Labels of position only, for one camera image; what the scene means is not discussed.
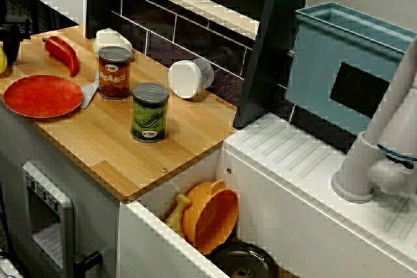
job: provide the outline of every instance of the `beans can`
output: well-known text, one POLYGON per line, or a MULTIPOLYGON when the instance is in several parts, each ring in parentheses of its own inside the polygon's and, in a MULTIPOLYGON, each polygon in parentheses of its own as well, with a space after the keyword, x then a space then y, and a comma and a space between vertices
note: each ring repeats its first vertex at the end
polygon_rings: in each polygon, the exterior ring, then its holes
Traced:
POLYGON ((98 52, 98 93, 107 99, 129 96, 132 52, 123 47, 104 47, 98 52))
POLYGON ((164 138, 168 98, 168 89, 156 83, 142 83, 133 89, 133 138, 143 143, 164 138))

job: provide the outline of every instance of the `knife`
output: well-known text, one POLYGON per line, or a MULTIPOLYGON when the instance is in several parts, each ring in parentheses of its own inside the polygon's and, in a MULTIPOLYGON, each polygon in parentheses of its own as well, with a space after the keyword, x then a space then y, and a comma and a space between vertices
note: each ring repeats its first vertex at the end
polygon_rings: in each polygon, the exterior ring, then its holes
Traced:
POLYGON ((88 107, 91 99, 93 99, 94 94, 98 88, 98 71, 94 77, 94 83, 86 85, 82 88, 83 91, 83 102, 79 105, 81 109, 88 107))

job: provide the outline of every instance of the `yellow fruit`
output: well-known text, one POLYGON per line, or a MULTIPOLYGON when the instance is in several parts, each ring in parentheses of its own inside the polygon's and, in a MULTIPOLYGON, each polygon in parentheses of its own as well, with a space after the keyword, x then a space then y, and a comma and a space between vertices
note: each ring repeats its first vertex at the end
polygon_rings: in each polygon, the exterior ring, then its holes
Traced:
POLYGON ((7 58, 5 51, 3 50, 2 45, 0 45, 0 74, 2 74, 6 70, 7 66, 7 58))

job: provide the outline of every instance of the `orange pot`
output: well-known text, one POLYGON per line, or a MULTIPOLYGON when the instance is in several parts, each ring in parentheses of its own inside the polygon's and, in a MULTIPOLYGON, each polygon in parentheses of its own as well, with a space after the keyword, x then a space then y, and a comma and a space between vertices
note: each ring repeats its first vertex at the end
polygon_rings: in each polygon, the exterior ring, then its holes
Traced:
POLYGON ((224 180, 203 182, 191 189, 191 206, 182 215, 182 230, 189 244, 203 255, 224 243, 239 213, 236 193, 225 189, 224 180))

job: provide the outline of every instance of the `can label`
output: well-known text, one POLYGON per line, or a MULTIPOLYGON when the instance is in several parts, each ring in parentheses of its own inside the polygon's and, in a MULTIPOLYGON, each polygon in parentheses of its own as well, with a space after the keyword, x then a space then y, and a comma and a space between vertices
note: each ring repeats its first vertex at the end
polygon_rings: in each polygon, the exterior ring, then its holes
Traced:
POLYGON ((165 130, 166 107, 149 109, 134 102, 132 127, 145 138, 154 138, 165 130))
POLYGON ((129 95, 129 68, 114 64, 100 64, 98 91, 106 98, 125 98, 129 95))
POLYGON ((142 136, 146 138, 153 138, 153 137, 156 137, 156 135, 158 135, 158 133, 154 130, 144 130, 142 132, 142 136))
POLYGON ((107 64, 104 68, 109 72, 116 72, 119 69, 119 67, 112 64, 107 64))

